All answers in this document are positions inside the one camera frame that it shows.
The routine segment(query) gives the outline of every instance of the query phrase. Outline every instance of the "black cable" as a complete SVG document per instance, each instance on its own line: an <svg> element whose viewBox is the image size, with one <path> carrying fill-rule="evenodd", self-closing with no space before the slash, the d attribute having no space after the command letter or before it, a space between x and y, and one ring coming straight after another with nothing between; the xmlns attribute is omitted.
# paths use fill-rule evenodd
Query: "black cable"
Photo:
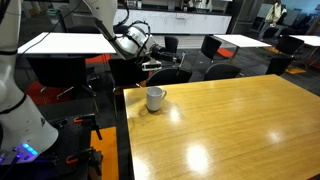
<svg viewBox="0 0 320 180"><path fill-rule="evenodd" d="M66 15L64 15L62 17L62 20L66 17L68 17L71 13L73 13L79 6L80 4L82 3L82 1L79 1L79 4L72 10L70 11L69 13L67 13ZM34 47L35 45L39 44L40 42L42 42L47 36L49 36L50 33L53 32L53 30L58 26L58 24L60 23L60 20L53 26L53 28L48 32L48 34L46 34L40 41L38 41L37 43L33 44L32 46L28 47L25 51L23 51L23 53L21 53L17 60L19 60L29 49L31 49L32 47Z"/></svg>
<svg viewBox="0 0 320 180"><path fill-rule="evenodd" d="M127 6L127 3L125 3L124 0L121 0L121 1L119 1L119 2L120 2L120 3L124 6L124 8L126 9L126 11L127 11L127 16L124 18L124 20L122 20L121 22L118 22L118 24L113 27L114 29L117 28L117 27L120 27L120 26L124 25L124 24L128 21L128 19L129 19L129 7Z"/></svg>
<svg viewBox="0 0 320 180"><path fill-rule="evenodd" d="M149 41L150 34L151 34L151 30L150 30L149 24L146 23L146 22L143 22L142 24L145 24L145 25L148 26L148 37L147 37L147 40L143 43L142 47L140 48L140 51L139 51L138 54L137 54L137 60L139 59L142 50L143 50L144 48L146 48L146 44L147 44L147 42ZM144 61L144 57L143 57L143 59L142 59L140 62L138 62L138 65L142 64L143 61Z"/></svg>
<svg viewBox="0 0 320 180"><path fill-rule="evenodd" d="M10 167L7 169L7 171L5 173L2 174L2 176L0 177L0 180L5 180L6 176L8 176L8 174L10 173L10 171L12 170L12 168L14 167L14 165L17 164L17 162L20 159L20 154L17 154L16 157L14 157L14 159L12 160Z"/></svg>

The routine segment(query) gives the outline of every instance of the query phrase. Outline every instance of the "white table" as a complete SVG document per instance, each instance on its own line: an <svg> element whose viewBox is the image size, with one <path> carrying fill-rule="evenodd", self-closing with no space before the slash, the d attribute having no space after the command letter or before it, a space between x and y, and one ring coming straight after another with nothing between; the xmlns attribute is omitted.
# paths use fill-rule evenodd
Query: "white table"
<svg viewBox="0 0 320 180"><path fill-rule="evenodd" d="M44 32L18 49L18 54L39 42ZM114 54L116 51L102 34L50 33L25 54Z"/></svg>
<svg viewBox="0 0 320 180"><path fill-rule="evenodd" d="M318 50L319 46L320 46L320 37L319 36L312 36L312 35L290 35L291 37L297 38L297 39L301 39L302 41L304 41L304 44L312 46L313 48L311 49L311 51L309 51L303 58L302 61L305 60L305 66L306 69L308 67L310 67L312 64L314 64L315 62L317 62L319 60L319 57L316 58L314 61L312 61L309 65L307 65L306 61L307 58L311 58L313 56L313 54Z"/></svg>
<svg viewBox="0 0 320 180"><path fill-rule="evenodd" d="M270 44L266 44L260 41L257 41L252 38L248 38L243 35L237 35L237 34L224 34L224 35L214 35L217 38L220 38L224 41L227 41L231 44L234 44L236 46L236 50L233 53L233 56L229 60L229 63L233 63L234 58L240 48L244 47L270 47Z"/></svg>

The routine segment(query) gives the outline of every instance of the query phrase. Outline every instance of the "person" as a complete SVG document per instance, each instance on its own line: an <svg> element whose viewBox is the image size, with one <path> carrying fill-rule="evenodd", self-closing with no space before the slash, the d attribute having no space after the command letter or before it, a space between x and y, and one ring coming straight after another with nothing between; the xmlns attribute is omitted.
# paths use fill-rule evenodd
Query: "person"
<svg viewBox="0 0 320 180"><path fill-rule="evenodd" d="M285 4L281 4L281 16L277 22L277 24L282 24L284 19L287 17L288 11Z"/></svg>
<svg viewBox="0 0 320 180"><path fill-rule="evenodd" d="M269 10L267 17L264 21L264 26L259 34L259 40L263 41L263 35L269 27L276 27L278 20L282 14L281 0L274 0L274 5Z"/></svg>

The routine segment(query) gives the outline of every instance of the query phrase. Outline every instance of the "chair backrest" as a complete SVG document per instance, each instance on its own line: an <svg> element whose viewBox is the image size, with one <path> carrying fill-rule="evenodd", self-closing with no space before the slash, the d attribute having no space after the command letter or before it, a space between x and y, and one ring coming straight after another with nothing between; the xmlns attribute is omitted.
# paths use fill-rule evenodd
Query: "chair backrest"
<svg viewBox="0 0 320 180"><path fill-rule="evenodd" d="M88 83L84 58L28 57L27 59L43 86L63 88Z"/></svg>
<svg viewBox="0 0 320 180"><path fill-rule="evenodd" d="M292 61L293 58L272 58L266 74L276 74L280 76L286 71Z"/></svg>
<svg viewBox="0 0 320 180"><path fill-rule="evenodd" d="M312 19L312 16L306 16L306 17L304 17L297 25L296 25L296 27L303 27L303 26L305 26L310 20Z"/></svg>
<svg viewBox="0 0 320 180"><path fill-rule="evenodd" d="M156 71L148 80L147 86L187 83L192 72L181 68L165 68Z"/></svg>
<svg viewBox="0 0 320 180"><path fill-rule="evenodd" d="M280 52L293 55L303 44L303 40L291 36L282 36L276 48Z"/></svg>
<svg viewBox="0 0 320 180"><path fill-rule="evenodd" d="M206 35L202 42L201 52L209 59L213 59L214 55L217 53L222 42L214 39L213 37Z"/></svg>
<svg viewBox="0 0 320 180"><path fill-rule="evenodd" d="M170 53L177 53L179 40L173 36L165 36L164 43L166 47L166 51Z"/></svg>
<svg viewBox="0 0 320 180"><path fill-rule="evenodd" d="M289 35L295 35L297 34L297 31L292 28L284 28L280 31L279 36L289 36Z"/></svg>
<svg viewBox="0 0 320 180"><path fill-rule="evenodd" d="M110 59L108 61L116 86L129 86L146 80L148 71L142 71L136 64L136 59Z"/></svg>
<svg viewBox="0 0 320 180"><path fill-rule="evenodd" d="M208 81L235 78L240 71L241 68L231 64L213 64L207 69L204 80Z"/></svg>
<svg viewBox="0 0 320 180"><path fill-rule="evenodd" d="M69 33L85 33L85 34L100 34L100 31L93 26L73 26L68 28Z"/></svg>
<svg viewBox="0 0 320 180"><path fill-rule="evenodd" d="M279 29L275 27L269 27L263 35L264 39L273 38Z"/></svg>

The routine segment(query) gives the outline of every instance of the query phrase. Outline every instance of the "table leg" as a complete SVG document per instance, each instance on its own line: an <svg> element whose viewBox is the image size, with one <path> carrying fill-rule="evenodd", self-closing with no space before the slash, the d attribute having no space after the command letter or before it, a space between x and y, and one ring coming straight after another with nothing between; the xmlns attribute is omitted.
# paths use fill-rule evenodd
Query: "table leg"
<svg viewBox="0 0 320 180"><path fill-rule="evenodd" d="M314 53L315 53L317 50L318 50L318 47L314 47L313 50L309 51L309 53L307 53L307 55L305 55L305 56L301 59L302 63L303 63L304 66L305 66L305 70L307 70L312 64L314 64L315 62L318 61L319 58L316 58L316 60L312 61L311 64L307 65L308 59L311 59L312 56L314 55Z"/></svg>
<svg viewBox="0 0 320 180"><path fill-rule="evenodd" d="M236 47L236 50L233 52L232 57L231 57L231 58L229 59L229 61L228 61L229 64L233 64L234 58L236 57L239 49L240 49L240 48L237 46L237 47Z"/></svg>

